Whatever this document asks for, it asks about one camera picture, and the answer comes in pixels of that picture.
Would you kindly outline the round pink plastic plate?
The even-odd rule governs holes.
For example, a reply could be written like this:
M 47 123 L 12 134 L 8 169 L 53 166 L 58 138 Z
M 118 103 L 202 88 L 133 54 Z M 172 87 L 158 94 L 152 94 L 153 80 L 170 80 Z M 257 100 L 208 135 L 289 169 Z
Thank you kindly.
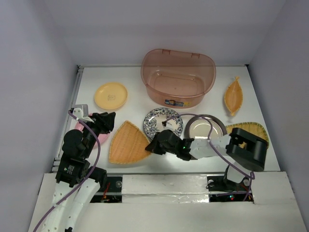
M 83 124 L 81 124 L 81 123 L 78 121 L 78 116 L 77 116 L 74 112 L 73 112 L 73 115 L 77 117 L 77 119 L 76 119 L 77 123 L 76 123 L 74 129 L 79 130 L 79 131 L 83 131 L 83 129 L 84 129 Z M 100 116 L 103 116 L 103 115 L 107 115 L 107 113 L 105 112 L 105 113 L 101 113 L 101 114 L 99 114 L 99 115 L 100 115 Z M 92 127 L 92 122 L 85 121 L 84 123 L 87 124 L 88 127 Z M 100 134 L 98 135 L 99 143 L 100 143 L 100 144 L 103 144 L 103 143 L 107 140 L 108 137 L 109 137 L 109 133 L 108 133 L 108 134 L 102 134 L 102 133 L 100 133 Z

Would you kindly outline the blue floral ceramic plate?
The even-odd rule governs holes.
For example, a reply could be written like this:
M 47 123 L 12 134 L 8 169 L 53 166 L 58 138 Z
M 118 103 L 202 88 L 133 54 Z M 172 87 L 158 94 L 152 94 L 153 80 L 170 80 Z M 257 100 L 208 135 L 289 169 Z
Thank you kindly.
M 176 116 L 178 113 L 170 108 L 160 107 L 151 110 L 143 121 L 143 130 L 150 140 L 153 140 L 157 132 L 163 131 L 162 122 Z M 177 136 L 181 136 L 183 132 L 183 120 L 181 117 L 176 117 L 169 120 L 174 121 L 178 125 L 178 130 L 173 131 Z

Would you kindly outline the triangular woven bamboo plate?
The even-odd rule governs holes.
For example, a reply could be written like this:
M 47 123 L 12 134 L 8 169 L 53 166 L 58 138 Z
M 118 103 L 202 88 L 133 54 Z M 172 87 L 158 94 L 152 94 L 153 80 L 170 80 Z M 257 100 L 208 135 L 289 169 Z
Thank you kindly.
M 151 152 L 145 150 L 149 144 L 147 136 L 126 120 L 112 139 L 109 163 L 126 165 L 142 161 L 151 155 Z

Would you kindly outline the dark rimmed beige plate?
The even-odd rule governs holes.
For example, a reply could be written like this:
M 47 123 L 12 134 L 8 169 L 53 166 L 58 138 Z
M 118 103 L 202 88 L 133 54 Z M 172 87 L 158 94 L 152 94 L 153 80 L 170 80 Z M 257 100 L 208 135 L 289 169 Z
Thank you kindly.
M 227 134 L 225 125 L 221 120 L 211 115 L 204 114 L 202 116 L 207 118 L 213 126 L 210 135 L 211 139 L 219 138 Z M 207 120 L 194 116 L 186 124 L 184 138 L 208 139 L 210 129 L 211 125 Z

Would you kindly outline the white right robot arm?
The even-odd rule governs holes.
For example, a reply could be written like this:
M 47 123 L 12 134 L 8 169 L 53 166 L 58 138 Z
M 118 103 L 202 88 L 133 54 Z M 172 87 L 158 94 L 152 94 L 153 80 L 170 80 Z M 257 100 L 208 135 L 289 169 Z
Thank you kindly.
M 191 161 L 220 157 L 228 164 L 221 183 L 230 191 L 244 179 L 253 180 L 265 168 L 268 142 L 241 128 L 215 139 L 181 139 L 171 130 L 156 133 L 145 150 L 157 155 L 171 153 Z

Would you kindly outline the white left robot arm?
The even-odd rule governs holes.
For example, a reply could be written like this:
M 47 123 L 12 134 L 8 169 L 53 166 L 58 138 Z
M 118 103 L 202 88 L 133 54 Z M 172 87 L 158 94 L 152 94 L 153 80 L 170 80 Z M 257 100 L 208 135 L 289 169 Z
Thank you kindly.
M 75 231 L 94 195 L 107 185 L 106 170 L 91 165 L 88 158 L 94 146 L 101 151 L 98 137 L 112 132 L 116 113 L 89 116 L 80 106 L 68 114 L 84 128 L 64 136 L 51 207 L 34 227 L 35 232 Z

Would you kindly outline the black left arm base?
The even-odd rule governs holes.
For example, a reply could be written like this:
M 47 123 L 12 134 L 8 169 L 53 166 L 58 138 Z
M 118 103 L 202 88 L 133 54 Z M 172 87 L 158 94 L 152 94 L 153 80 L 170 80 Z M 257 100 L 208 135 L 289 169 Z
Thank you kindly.
M 91 199 L 91 203 L 121 203 L 122 202 L 122 176 L 108 176 L 106 185 Z

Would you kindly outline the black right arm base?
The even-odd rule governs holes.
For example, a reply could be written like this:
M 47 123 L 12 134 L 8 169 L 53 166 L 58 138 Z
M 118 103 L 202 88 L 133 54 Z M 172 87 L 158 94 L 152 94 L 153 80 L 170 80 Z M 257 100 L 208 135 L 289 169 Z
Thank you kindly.
M 229 166 L 223 175 L 207 176 L 206 189 L 209 191 L 210 202 L 254 202 L 252 193 L 252 176 L 250 178 L 240 174 L 240 181 L 233 182 L 227 179 Z

